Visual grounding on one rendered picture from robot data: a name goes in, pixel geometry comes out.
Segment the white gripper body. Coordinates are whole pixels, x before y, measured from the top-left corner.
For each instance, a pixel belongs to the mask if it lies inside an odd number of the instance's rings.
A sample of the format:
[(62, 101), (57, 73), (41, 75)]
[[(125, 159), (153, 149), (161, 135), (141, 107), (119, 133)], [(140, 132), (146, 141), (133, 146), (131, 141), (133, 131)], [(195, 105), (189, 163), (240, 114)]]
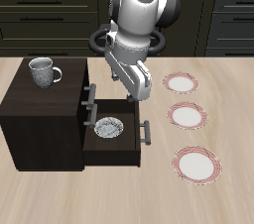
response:
[(111, 51), (106, 52), (105, 59), (135, 100), (149, 98), (152, 76), (141, 60), (126, 64), (118, 60)]

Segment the grey marbled bowl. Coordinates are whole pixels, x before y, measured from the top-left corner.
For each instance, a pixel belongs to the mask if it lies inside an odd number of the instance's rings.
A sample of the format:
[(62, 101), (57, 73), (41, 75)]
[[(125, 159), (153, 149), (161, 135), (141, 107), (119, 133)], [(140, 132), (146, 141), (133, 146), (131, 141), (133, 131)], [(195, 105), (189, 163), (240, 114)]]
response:
[(123, 132), (123, 123), (114, 117), (104, 117), (98, 120), (94, 127), (95, 134), (104, 141), (113, 141)]

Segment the small red-rimmed white plate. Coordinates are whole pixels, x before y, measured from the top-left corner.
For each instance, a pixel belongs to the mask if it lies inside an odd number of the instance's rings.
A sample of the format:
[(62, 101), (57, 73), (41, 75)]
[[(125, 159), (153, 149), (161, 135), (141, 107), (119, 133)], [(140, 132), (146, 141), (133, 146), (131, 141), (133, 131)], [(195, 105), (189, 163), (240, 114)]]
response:
[(199, 87), (199, 81), (194, 75), (180, 71), (165, 76), (163, 84), (167, 89), (178, 94), (192, 93)]

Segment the medium red-rimmed white plate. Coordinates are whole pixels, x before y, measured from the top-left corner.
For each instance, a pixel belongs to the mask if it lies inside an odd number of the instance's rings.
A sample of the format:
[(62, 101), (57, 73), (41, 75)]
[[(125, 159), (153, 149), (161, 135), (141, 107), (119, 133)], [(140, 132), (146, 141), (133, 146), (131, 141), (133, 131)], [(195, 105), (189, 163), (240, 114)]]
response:
[(207, 123), (208, 114), (193, 102), (178, 102), (168, 109), (167, 118), (178, 128), (195, 130)]

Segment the large red-rimmed white plate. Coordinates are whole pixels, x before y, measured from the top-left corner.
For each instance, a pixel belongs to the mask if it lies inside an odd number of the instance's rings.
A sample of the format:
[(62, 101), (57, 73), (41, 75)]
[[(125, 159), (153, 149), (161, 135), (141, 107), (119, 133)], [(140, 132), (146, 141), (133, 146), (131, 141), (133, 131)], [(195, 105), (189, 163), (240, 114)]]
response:
[(196, 185), (216, 181), (222, 171), (217, 155), (200, 146), (187, 146), (178, 150), (173, 156), (172, 166), (178, 177)]

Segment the dark wooden cabinet drawer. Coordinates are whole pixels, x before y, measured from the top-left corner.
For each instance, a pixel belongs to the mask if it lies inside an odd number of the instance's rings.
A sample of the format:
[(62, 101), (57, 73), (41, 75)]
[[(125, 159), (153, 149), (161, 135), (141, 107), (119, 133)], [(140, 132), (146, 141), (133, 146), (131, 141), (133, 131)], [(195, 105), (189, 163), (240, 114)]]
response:
[(96, 99), (96, 121), (104, 117), (119, 119), (123, 132), (114, 141), (103, 141), (86, 126), (83, 158), (86, 166), (139, 166), (141, 143), (151, 144), (150, 123), (140, 123), (139, 102), (126, 99)]

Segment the grey speckled mug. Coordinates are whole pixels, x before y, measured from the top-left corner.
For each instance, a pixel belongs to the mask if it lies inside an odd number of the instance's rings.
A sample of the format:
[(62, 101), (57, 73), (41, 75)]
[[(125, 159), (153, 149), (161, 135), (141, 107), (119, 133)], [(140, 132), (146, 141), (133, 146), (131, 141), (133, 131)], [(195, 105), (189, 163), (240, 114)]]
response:
[(35, 84), (42, 88), (50, 88), (63, 78), (62, 71), (53, 65), (49, 57), (36, 57), (29, 62), (29, 69)]

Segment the dark olive kitchen cupboards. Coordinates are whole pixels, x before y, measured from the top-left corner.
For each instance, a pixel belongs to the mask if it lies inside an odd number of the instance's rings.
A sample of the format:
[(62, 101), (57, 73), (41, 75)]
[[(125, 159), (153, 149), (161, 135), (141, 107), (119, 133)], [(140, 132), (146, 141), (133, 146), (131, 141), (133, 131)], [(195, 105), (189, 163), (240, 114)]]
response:
[[(0, 0), (1, 56), (92, 56), (89, 37), (110, 23), (110, 0)], [(162, 56), (203, 56), (214, 0), (181, 0), (162, 28)]]

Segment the dark wooden cabinet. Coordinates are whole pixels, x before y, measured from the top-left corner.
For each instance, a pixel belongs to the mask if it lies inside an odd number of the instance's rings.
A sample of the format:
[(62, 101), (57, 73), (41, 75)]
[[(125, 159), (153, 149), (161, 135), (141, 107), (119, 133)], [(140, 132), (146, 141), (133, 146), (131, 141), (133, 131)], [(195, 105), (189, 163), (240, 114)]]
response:
[(0, 104), (0, 127), (19, 171), (81, 171), (88, 120), (85, 58), (56, 58), (62, 80), (39, 88), (25, 58)]

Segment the dark grey kitchen cupboards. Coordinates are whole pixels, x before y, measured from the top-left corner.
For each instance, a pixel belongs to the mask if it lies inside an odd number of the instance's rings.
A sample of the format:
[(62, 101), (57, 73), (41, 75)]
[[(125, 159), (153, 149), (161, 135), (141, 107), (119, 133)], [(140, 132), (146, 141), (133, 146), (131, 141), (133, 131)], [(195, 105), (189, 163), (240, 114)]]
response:
[(205, 56), (254, 57), (254, 0), (214, 0)]

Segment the flat black base plate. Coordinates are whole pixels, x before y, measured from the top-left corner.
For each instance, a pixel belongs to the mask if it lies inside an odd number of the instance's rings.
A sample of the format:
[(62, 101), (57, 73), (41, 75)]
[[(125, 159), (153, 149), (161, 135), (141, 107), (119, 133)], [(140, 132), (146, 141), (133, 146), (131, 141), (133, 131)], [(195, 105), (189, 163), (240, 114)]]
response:
[[(101, 38), (105, 37), (106, 34), (110, 31), (111, 27), (109, 24), (102, 24), (99, 29), (94, 32), (88, 41), (89, 48), (98, 56), (104, 56), (105, 52), (105, 45), (99, 46), (96, 41)], [(151, 34), (153, 38), (155, 38), (158, 43), (155, 46), (150, 46), (148, 50), (148, 56), (156, 56), (160, 52), (164, 50), (166, 47), (166, 39), (165, 37), (157, 30), (154, 30)]]

